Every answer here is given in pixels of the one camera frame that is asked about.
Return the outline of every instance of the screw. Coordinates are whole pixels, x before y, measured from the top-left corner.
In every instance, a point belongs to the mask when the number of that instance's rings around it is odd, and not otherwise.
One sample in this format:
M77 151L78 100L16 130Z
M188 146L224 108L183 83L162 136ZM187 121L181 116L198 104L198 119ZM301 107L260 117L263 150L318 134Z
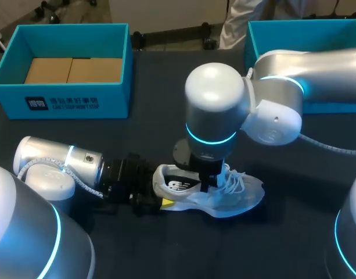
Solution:
M94 161L94 158L91 157L91 156L86 156L85 159L86 159L87 162L92 162L92 161Z

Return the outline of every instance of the glowing blue light ring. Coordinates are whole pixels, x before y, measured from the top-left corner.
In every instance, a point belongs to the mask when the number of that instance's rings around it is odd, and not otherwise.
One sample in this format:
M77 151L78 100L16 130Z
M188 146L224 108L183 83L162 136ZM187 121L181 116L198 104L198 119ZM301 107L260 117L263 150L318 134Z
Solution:
M44 267L43 271L37 277L37 279L43 279L45 277L46 273L49 271L49 269L52 265L52 262L54 261L54 258L56 256L57 249L59 247L60 237L62 235L62 226L60 225L59 214L56 211L55 207L53 205L51 205L51 206L52 206L52 208L54 208L54 212L55 212L55 216L56 216L56 223L57 223L56 239L55 239L54 249L52 250L51 256L50 256L46 266Z
M204 141L204 140L202 140L202 139L196 137L195 135L193 135L192 132L189 130L187 124L185 124L185 127L187 128L187 131L188 131L188 133L190 134L190 136L191 136L192 138L194 138L194 139L195 139L196 141L198 141L198 142L201 142L202 144L209 144L209 145L223 144L223 143L229 141L231 138L233 138L233 137L236 135L236 133L237 133L237 132L234 132L229 138L226 138L226 139L223 140L223 141Z
M71 153L72 153L72 150L74 148L74 145L71 145L71 147L69 147L69 150L68 150L68 153L67 153L67 157L66 157L66 160L64 162L64 165L67 166L68 165L68 161L69 161L69 158L71 156Z
M293 79L293 78L291 78L291 77L284 77L284 76L268 76L268 77L262 77L260 80L270 80L270 79L273 79L273 78L278 78L278 79L280 79L280 80L287 80L287 81L291 81L293 84L297 85L297 86L301 89L301 91L302 91L302 93L303 93L303 95L304 95L304 89L303 89L303 86L301 86L301 84L300 84L300 83L298 83L295 79Z
M338 237L336 235L336 227L337 227L337 223L338 223L338 217L339 217L340 211L338 212L338 215L336 216L336 220L335 220L335 227L334 227L334 234L335 234L335 242L336 242L336 246L338 247L339 253L341 258L343 259L343 261L346 263L346 265L348 266L348 268L352 271L352 273L354 275L356 275L356 271L353 269L353 267L351 267L351 265L349 264L349 262L347 261L346 257L344 257L341 249L340 249L340 245L338 242Z

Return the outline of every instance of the shoe sole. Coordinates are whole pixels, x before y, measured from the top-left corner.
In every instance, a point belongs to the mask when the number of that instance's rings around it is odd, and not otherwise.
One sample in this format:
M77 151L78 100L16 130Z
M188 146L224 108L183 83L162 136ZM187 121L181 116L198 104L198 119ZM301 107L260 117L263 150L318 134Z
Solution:
M229 217L240 215L244 212L251 210L252 208L256 207L262 200L263 200L263 198L260 201L258 201L258 203L256 203L255 205L251 205L246 208L241 208L241 209L233 210L233 211L219 211L219 210L215 210L212 208L208 208L206 206L196 205L194 203L186 203L186 202L175 202L174 205L172 205L168 208L164 208L162 210L184 211L184 210L189 210L189 209L197 209L197 210L206 212L207 214L209 214L210 216L212 216L214 218L229 218Z

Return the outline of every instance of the yellow tag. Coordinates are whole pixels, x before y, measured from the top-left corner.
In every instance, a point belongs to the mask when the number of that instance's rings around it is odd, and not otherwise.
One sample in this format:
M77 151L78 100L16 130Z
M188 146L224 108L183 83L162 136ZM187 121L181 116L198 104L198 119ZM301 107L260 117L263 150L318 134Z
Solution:
M171 201L169 199L162 199L162 205L160 207L160 209L165 209L165 208L169 208L170 206L173 206L175 204L174 201Z

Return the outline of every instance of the person's leg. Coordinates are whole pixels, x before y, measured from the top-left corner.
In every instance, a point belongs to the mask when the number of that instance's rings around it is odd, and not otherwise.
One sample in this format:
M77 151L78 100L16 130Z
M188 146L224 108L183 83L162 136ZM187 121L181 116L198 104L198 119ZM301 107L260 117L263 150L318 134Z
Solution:
M268 0L235 0L223 25L219 48L241 48L244 45L247 22L260 20L267 2Z
M275 19L301 19L307 0L280 0L275 10Z

